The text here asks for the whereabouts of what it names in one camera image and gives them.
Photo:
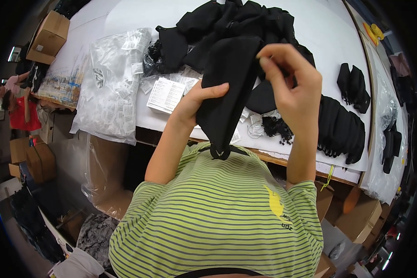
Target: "hand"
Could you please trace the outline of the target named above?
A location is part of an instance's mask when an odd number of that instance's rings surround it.
[[[268,44],[256,57],[272,84],[283,120],[295,136],[311,136],[318,130],[321,74],[291,44]],[[277,64],[289,72],[286,80]],[[292,88],[293,76],[297,78],[296,88]]]
[[[31,88],[30,87],[26,87],[23,96],[24,97],[29,97],[29,95],[31,95]]]
[[[181,99],[170,118],[176,119],[186,127],[193,129],[196,126],[196,111],[201,107],[202,101],[208,98],[222,97],[227,93],[228,88],[228,83],[202,88],[201,80],[198,81]]]

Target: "green striped t-shirt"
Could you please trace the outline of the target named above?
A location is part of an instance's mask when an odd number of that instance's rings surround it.
[[[176,277],[239,268],[261,275],[312,277],[323,249],[312,181],[288,191],[266,164],[230,153],[214,160],[209,142],[186,147],[176,177],[143,182],[110,239],[120,278]]]

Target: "plastic sheet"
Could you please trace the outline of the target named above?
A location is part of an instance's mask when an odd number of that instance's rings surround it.
[[[136,94],[151,29],[139,28],[90,43],[77,115],[70,133],[136,144]]]
[[[370,197],[390,205],[395,197],[397,188],[400,186],[405,166],[407,131],[404,129],[405,123],[403,123],[402,112],[399,110],[399,102],[395,97],[395,92],[390,90],[390,87],[379,74],[377,74],[377,78],[378,91],[375,105],[375,127],[371,147],[371,157],[373,159],[370,159],[372,164],[363,177],[361,189]],[[398,130],[402,134],[400,154],[398,157],[394,157],[390,173],[385,174],[382,165],[383,149],[386,144],[383,131],[391,128],[396,122],[397,127],[403,126],[403,129]]]
[[[133,193],[123,189],[123,175],[128,159],[127,144],[107,141],[88,134],[86,182],[83,194],[95,208],[121,220]]]

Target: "red shirt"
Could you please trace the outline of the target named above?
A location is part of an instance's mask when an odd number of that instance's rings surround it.
[[[42,128],[42,124],[37,116],[37,104],[28,101],[31,120],[25,123],[25,101],[24,97],[17,98],[17,108],[9,113],[9,121],[13,129],[19,130],[38,130]]]

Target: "yellow tape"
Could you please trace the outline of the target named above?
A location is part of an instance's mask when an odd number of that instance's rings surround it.
[[[320,192],[323,191],[323,189],[326,188],[326,186],[329,185],[330,178],[332,178],[332,173],[334,172],[334,169],[335,169],[335,165],[331,165],[330,170],[329,170],[329,174],[327,175],[327,183],[325,183],[323,185],[323,187],[321,187]]]

